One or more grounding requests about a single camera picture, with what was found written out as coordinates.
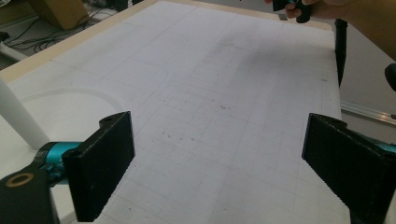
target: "finger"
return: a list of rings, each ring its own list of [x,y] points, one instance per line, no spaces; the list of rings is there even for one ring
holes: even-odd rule
[[[302,14],[302,11],[299,8],[286,9],[286,16],[289,19],[293,19],[293,18],[299,17],[299,16],[301,16],[301,14]]]
[[[304,5],[312,5],[316,3],[318,0],[302,0]]]

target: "table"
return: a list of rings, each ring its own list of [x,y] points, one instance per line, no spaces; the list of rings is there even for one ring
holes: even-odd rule
[[[0,72],[52,141],[132,112],[136,157],[95,223],[348,223],[301,159],[309,113],[341,118],[330,27],[146,0]],[[0,119],[1,177],[35,152]],[[53,189],[73,221],[67,186]]]

